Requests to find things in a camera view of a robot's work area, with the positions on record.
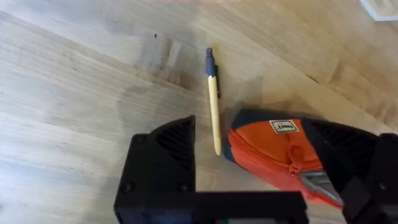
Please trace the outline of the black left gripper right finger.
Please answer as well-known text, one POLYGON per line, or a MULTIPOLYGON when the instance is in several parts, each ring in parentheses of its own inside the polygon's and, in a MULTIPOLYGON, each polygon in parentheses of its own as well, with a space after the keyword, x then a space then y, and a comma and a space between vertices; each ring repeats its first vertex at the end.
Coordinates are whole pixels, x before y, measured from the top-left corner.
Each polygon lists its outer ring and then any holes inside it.
POLYGON ((301 121, 347 223, 397 223, 397 135, 318 119, 301 121))

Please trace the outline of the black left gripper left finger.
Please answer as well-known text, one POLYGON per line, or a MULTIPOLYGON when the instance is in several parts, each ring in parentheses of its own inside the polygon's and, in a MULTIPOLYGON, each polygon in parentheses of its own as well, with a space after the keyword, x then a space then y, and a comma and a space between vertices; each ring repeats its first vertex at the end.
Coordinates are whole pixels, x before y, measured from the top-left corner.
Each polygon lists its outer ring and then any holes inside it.
POLYGON ((195 192, 195 117, 133 135, 115 205, 137 205, 158 194, 195 192))

